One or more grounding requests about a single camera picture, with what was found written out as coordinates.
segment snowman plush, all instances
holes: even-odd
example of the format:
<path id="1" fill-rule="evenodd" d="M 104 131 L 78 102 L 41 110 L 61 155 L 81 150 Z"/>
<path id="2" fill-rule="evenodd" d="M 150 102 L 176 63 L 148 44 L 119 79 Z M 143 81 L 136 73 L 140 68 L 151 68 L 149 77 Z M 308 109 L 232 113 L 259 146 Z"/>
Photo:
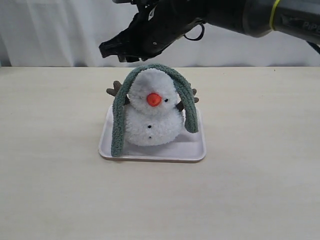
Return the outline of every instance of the snowman plush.
<path id="1" fill-rule="evenodd" d="M 194 97 L 197 90 L 173 68 L 143 65 L 131 71 L 123 84 L 115 81 L 113 88 L 106 90 L 115 97 L 112 156 L 122 154 L 124 141 L 157 146 L 174 141 L 184 128 L 190 133 L 198 132 L 195 103 L 199 99 Z"/>

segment white backdrop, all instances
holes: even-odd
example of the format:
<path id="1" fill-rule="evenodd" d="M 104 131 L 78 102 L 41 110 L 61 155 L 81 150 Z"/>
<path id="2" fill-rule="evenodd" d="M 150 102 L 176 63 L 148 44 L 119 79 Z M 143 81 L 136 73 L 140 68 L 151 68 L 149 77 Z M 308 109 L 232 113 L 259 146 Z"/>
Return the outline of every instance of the white backdrop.
<path id="1" fill-rule="evenodd" d="M 0 0 L 3 66 L 128 67 L 102 59 L 98 46 L 127 28 L 137 9 L 112 0 Z M 190 37 L 199 32 L 194 29 Z M 206 26 L 199 42 L 180 39 L 148 63 L 171 67 L 318 66 L 320 56 L 303 40 L 273 32 L 251 38 Z"/>

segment table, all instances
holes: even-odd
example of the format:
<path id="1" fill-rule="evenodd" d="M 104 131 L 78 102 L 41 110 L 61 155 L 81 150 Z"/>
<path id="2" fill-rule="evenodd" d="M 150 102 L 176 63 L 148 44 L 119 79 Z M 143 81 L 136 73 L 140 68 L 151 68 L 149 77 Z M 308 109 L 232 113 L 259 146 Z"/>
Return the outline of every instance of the table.
<path id="1" fill-rule="evenodd" d="M 0 68 L 1 240 L 320 238 L 320 68 L 177 68 L 198 90 L 199 163 L 98 153 L 130 68 Z"/>

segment white tray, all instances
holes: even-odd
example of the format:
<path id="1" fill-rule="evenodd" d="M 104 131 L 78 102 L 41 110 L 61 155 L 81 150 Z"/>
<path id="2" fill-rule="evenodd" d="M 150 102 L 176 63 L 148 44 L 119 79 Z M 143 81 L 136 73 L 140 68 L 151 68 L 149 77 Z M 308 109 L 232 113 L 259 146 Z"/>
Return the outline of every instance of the white tray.
<path id="1" fill-rule="evenodd" d="M 174 141 L 159 146 L 142 147 L 125 141 L 122 156 L 112 157 L 113 112 L 112 106 L 110 106 L 99 143 L 99 153 L 103 158 L 113 161 L 197 163 L 206 156 L 207 149 L 202 116 L 199 109 L 196 111 L 199 132 L 189 133 L 184 130 Z"/>

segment fluffy white pom-pom body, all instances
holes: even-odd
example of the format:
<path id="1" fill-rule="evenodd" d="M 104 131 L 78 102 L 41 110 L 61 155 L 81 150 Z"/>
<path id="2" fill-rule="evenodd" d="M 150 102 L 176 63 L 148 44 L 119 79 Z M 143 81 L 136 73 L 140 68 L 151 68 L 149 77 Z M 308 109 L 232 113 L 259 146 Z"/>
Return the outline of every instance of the fluffy white pom-pom body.
<path id="1" fill-rule="evenodd" d="M 146 115 L 127 105 L 124 138 L 137 146 L 167 144 L 181 133 L 184 121 L 183 113 L 176 108 L 163 115 Z"/>

